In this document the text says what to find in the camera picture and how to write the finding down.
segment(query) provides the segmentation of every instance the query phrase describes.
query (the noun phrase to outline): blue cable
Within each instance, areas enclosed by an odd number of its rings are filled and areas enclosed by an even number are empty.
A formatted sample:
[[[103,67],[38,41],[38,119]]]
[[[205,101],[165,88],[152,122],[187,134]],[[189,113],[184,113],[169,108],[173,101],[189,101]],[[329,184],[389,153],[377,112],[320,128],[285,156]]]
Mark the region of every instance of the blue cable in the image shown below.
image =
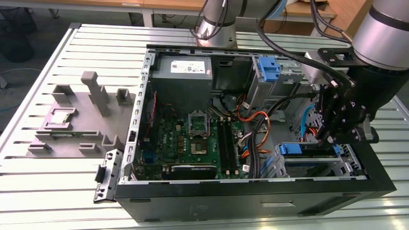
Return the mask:
[[[268,19],[277,18],[281,12],[284,11],[285,6],[287,6],[287,0],[281,0],[281,2],[279,3],[279,6],[276,7],[275,12],[269,15]]]
[[[311,106],[307,107],[304,113],[303,113],[303,117],[301,117],[301,138],[304,137],[304,133],[305,133],[305,120],[307,120],[307,115],[309,110],[315,107],[315,105],[312,104]]]
[[[20,105],[22,105],[22,103],[18,104],[18,105],[15,105],[14,107],[10,107],[10,108],[7,108],[7,109],[2,109],[0,112],[4,112],[4,111],[11,110],[11,109],[14,109],[14,108],[18,108]]]

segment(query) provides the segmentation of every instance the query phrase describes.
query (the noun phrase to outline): ram slot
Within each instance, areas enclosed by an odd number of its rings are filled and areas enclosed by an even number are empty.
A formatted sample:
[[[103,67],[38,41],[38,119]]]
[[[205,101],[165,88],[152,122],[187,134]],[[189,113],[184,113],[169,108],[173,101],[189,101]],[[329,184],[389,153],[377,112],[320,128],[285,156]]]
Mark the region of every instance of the ram slot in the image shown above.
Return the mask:
[[[227,122],[224,125],[224,138],[225,138],[224,143],[227,147],[229,170],[233,172],[237,169],[237,163],[236,163],[233,132],[232,132],[231,122]]]
[[[220,167],[221,171],[227,172],[229,170],[229,160],[228,160],[228,148],[225,144],[225,136],[224,136],[224,126],[225,122],[217,122],[217,136],[219,136],[219,151],[220,151]]]

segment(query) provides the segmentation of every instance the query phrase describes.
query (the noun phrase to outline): motherboard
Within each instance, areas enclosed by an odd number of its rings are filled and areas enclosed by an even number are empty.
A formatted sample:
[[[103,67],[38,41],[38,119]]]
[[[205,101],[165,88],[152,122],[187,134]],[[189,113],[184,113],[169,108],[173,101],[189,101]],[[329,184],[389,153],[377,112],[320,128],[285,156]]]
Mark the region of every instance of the motherboard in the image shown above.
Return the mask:
[[[195,179],[240,179],[247,173],[239,167],[237,143],[243,136],[243,123],[229,119],[211,119],[205,114],[192,113],[187,118],[161,119],[155,150],[143,150],[143,164],[135,166],[139,180],[167,180],[171,167],[179,170],[199,170],[189,173]]]

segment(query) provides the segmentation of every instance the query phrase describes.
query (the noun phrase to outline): green circuit board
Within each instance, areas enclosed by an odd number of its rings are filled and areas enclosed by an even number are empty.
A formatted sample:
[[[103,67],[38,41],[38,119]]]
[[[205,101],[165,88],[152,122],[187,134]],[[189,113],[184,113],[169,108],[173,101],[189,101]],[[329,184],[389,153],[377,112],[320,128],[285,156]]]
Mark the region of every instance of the green circuit board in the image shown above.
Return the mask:
[[[204,121],[192,120],[192,127],[196,130],[204,130]],[[232,132],[235,142],[237,136],[243,132],[243,123],[232,122]],[[239,174],[227,175],[220,169],[220,143],[217,133],[217,120],[208,121],[209,135],[208,137],[189,137],[189,122],[187,118],[161,120],[157,131],[157,147],[155,152],[145,152],[145,180],[160,180],[163,165],[213,165],[217,167],[216,179],[240,179],[245,178],[241,170]]]

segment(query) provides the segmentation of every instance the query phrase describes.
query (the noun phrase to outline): slotted table surface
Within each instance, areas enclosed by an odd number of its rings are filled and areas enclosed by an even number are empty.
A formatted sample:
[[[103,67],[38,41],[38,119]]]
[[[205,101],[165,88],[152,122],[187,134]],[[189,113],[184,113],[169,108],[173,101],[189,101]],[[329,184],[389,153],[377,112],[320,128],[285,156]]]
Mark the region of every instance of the slotted table surface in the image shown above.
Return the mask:
[[[325,38],[271,35],[292,51],[345,47]],[[95,172],[103,159],[27,159],[27,147],[54,103],[56,84],[88,92],[80,77],[96,71],[108,92],[136,92],[147,44],[195,46],[188,30],[84,24],[68,29],[39,79],[0,137],[0,229],[397,229],[409,226],[409,123],[396,98],[372,125],[381,142],[373,145],[397,191],[364,200],[324,217],[136,223],[118,203],[94,204]],[[253,33],[237,33],[239,48],[269,49]]]

